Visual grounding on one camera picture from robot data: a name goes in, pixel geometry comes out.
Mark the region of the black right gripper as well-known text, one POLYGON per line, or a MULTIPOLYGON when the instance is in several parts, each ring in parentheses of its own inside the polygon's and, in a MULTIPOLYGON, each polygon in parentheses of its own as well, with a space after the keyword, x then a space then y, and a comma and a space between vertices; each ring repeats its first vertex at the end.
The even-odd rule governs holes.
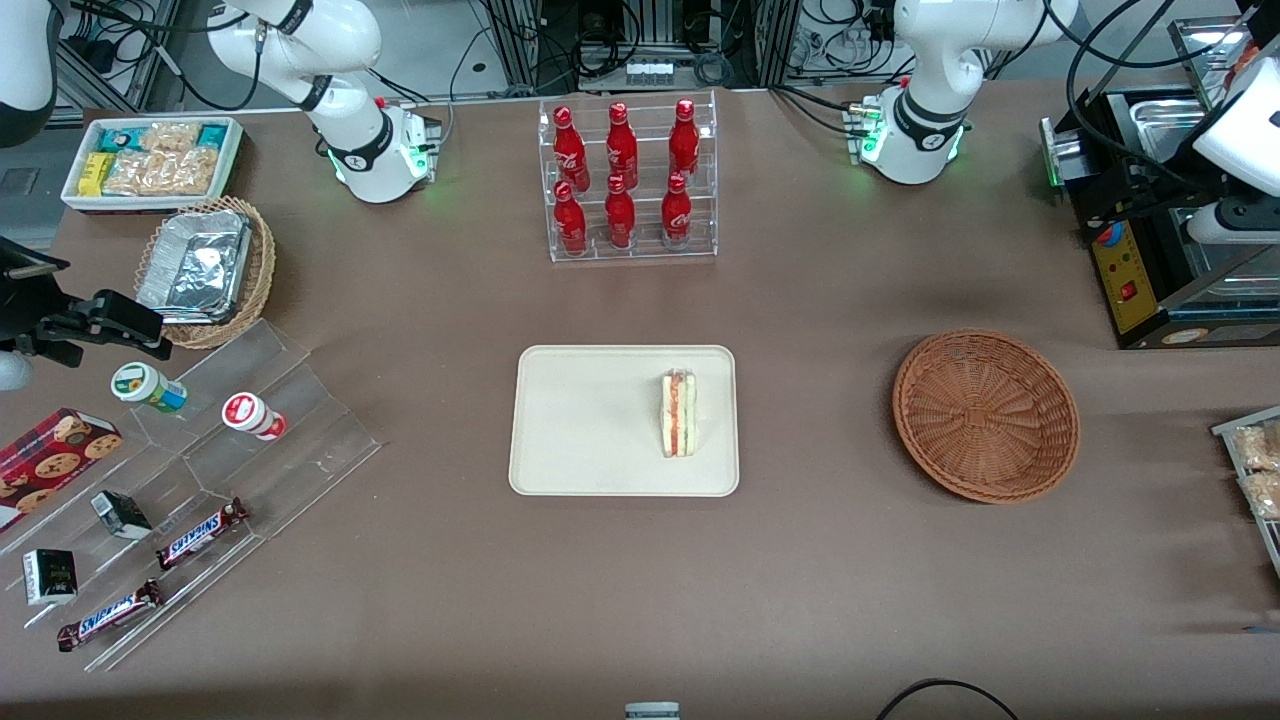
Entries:
POLYGON ((164 318, 114 290, 84 300, 65 293, 55 274, 69 263, 1 238, 1 350, 78 366, 90 327, 120 338, 120 345, 159 361, 174 345, 163 336, 164 318))

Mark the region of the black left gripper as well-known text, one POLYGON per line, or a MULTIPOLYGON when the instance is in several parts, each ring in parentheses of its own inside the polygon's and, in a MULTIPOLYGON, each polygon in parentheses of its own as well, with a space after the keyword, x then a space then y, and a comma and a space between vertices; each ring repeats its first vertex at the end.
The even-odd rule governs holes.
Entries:
POLYGON ((1140 160, 1123 158, 1092 177, 1096 229, 1203 205, 1203 158, 1194 149, 1164 160, 1143 151, 1140 160))

